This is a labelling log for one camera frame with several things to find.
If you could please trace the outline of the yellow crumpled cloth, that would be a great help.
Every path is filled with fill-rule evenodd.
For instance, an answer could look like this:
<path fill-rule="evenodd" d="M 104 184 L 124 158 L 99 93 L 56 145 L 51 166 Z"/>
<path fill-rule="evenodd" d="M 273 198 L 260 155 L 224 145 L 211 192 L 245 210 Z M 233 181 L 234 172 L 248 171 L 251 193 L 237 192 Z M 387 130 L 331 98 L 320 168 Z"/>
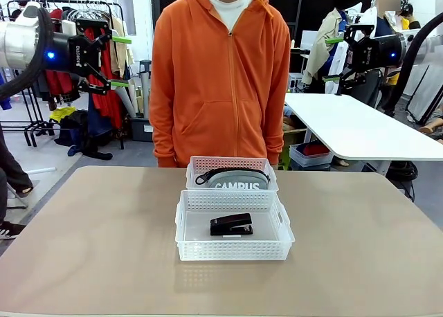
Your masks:
<path fill-rule="evenodd" d="M 75 111 L 76 108 L 71 106 L 54 109 L 49 116 L 49 120 L 59 123 L 61 119 L 70 116 Z"/>

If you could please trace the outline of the person's right forearm orange sleeve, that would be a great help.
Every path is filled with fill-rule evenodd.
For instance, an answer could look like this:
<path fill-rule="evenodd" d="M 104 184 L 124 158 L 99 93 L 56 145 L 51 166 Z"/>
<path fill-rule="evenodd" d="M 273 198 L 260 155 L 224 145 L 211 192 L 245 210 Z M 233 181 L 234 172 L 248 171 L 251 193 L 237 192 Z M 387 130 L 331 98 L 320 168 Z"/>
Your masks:
<path fill-rule="evenodd" d="M 172 139 L 174 117 L 171 99 L 156 93 L 151 96 L 150 123 L 154 128 L 154 155 L 158 166 L 178 167 Z"/>

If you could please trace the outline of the grey Campus pencil case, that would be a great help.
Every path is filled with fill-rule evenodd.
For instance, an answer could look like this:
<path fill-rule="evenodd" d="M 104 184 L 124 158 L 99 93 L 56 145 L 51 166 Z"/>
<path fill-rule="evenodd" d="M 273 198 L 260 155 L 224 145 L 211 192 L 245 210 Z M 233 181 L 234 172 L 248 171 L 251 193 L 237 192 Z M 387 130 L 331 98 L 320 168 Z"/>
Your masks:
<path fill-rule="evenodd" d="M 195 179 L 205 188 L 231 190 L 267 190 L 270 177 L 261 170 L 246 167 L 223 167 L 209 170 Z"/>

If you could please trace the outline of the person's left forearm orange sleeve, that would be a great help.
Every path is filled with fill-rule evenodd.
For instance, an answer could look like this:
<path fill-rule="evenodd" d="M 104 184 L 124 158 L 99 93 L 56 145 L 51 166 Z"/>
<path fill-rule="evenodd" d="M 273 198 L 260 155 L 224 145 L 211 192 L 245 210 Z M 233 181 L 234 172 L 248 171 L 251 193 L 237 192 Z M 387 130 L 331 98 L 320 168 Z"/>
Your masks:
<path fill-rule="evenodd" d="M 272 166 L 278 166 L 284 146 L 283 140 L 284 95 L 269 99 L 263 128 L 266 157 Z"/>

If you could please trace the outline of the person in orange hoodie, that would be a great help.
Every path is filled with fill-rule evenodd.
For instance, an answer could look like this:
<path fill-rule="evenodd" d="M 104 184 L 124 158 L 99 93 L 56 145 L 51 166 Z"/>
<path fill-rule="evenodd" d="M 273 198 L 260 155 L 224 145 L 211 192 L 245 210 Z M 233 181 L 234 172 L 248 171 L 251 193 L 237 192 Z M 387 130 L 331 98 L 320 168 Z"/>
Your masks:
<path fill-rule="evenodd" d="M 156 22 L 151 96 L 172 101 L 178 167 L 266 157 L 266 106 L 287 90 L 291 39 L 268 0 L 176 0 Z"/>

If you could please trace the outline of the white perforated plastic basket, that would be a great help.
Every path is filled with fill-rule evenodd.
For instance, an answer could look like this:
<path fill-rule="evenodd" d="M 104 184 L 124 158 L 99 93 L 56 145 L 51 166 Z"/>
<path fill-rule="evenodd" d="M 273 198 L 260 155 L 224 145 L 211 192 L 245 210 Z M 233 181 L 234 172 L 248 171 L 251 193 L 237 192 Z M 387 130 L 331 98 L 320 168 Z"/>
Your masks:
<path fill-rule="evenodd" d="M 267 190 L 278 191 L 278 184 L 274 169 L 265 158 L 244 158 L 244 157 L 218 157 L 218 156 L 192 156 L 186 169 L 186 188 L 196 189 L 216 189 L 205 188 L 195 184 L 195 179 L 200 174 L 209 170 L 223 167 L 246 167 L 261 170 L 267 174 L 271 182 Z"/>

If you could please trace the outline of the small white box appliance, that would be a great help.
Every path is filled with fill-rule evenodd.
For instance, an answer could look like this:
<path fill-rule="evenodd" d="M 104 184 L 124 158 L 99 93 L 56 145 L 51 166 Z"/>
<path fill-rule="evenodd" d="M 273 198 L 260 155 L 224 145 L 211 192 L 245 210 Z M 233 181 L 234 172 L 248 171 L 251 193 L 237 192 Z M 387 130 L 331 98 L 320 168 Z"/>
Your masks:
<path fill-rule="evenodd" d="M 304 88 L 302 73 L 289 73 L 287 91 L 289 93 L 301 93 Z"/>

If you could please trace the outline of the person in dark trousers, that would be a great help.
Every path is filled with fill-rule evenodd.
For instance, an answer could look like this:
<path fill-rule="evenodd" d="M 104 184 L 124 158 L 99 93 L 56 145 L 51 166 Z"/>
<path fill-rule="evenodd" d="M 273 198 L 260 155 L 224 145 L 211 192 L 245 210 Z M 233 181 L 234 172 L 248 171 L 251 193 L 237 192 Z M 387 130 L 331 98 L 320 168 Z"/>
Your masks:
<path fill-rule="evenodd" d="M 9 151 L 0 125 L 0 239 L 14 239 L 26 227 L 6 221 L 8 185 L 14 188 L 20 197 L 26 197 L 33 190 L 33 183 L 28 174 Z"/>

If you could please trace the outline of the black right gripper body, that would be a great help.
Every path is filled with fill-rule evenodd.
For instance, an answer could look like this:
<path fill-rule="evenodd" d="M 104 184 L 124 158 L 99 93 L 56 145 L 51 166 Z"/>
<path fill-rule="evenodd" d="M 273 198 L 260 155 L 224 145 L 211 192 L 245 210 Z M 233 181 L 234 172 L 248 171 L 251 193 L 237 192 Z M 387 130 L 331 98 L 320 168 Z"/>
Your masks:
<path fill-rule="evenodd" d="M 398 67 L 402 63 L 402 37 L 363 37 L 352 40 L 347 54 L 347 67 L 352 71 Z"/>

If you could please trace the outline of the black office chair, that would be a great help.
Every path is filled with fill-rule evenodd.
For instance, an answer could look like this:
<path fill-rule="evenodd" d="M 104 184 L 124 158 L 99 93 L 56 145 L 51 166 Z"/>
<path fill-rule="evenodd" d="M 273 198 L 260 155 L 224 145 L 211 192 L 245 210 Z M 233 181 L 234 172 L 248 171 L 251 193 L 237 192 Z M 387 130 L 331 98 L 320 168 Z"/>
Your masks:
<path fill-rule="evenodd" d="M 365 82 L 359 90 L 358 99 L 365 105 L 375 108 L 382 81 L 383 73 L 380 69 L 368 71 L 365 74 Z"/>

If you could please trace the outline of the black stapler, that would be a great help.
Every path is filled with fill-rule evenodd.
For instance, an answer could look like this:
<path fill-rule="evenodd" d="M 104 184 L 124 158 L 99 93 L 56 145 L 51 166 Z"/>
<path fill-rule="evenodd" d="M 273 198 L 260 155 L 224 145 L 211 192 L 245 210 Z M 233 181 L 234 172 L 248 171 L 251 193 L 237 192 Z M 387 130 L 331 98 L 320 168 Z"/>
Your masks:
<path fill-rule="evenodd" d="M 249 213 L 227 215 L 210 220 L 211 236 L 252 235 L 252 219 Z"/>

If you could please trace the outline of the white perforated basket with label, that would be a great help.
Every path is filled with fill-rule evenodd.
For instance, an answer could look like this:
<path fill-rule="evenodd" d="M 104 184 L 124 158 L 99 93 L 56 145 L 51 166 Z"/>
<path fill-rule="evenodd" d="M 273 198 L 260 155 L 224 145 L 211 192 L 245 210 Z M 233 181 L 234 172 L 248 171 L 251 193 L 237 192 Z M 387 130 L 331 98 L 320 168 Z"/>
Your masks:
<path fill-rule="evenodd" d="M 251 215 L 252 235 L 210 235 L 211 219 L 241 213 Z M 272 190 L 184 190 L 175 224 L 182 261 L 280 261 L 295 242 L 286 209 Z"/>

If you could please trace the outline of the beige hanging garment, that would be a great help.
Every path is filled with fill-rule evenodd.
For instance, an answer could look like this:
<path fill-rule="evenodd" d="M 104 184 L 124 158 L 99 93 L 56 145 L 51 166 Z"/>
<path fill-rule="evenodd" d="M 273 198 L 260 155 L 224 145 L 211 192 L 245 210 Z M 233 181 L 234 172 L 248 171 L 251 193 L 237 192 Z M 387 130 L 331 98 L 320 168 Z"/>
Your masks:
<path fill-rule="evenodd" d="M 128 39 L 125 22 L 117 17 L 112 17 L 112 24 L 114 25 L 113 36 Z M 134 63 L 132 48 L 130 47 L 130 44 L 115 42 L 112 40 L 110 42 L 110 49 L 111 70 L 115 75 L 119 75 L 122 78 L 124 76 L 125 67 L 130 67 Z"/>

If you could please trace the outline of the white framed board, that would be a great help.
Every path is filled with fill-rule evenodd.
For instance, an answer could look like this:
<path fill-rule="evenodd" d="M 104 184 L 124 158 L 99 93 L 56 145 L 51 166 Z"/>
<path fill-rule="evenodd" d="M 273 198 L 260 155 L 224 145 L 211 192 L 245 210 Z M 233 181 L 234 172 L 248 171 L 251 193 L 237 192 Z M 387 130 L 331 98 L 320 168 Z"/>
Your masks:
<path fill-rule="evenodd" d="M 411 118 L 419 124 L 425 123 L 436 107 L 443 103 L 443 66 L 423 64 L 424 72 L 412 92 L 406 106 Z"/>

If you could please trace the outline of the dark clothes pile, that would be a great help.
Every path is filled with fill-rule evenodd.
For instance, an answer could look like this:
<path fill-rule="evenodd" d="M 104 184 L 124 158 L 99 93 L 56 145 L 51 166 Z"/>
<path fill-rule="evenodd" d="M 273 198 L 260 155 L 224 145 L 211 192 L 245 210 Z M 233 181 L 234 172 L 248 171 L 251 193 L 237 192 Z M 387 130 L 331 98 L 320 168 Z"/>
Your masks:
<path fill-rule="evenodd" d="M 55 143 L 68 147 L 68 156 L 81 153 L 89 158 L 110 161 L 112 153 L 100 152 L 99 148 L 113 139 L 113 127 L 106 118 L 92 111 L 75 110 L 58 123 L 59 136 Z"/>

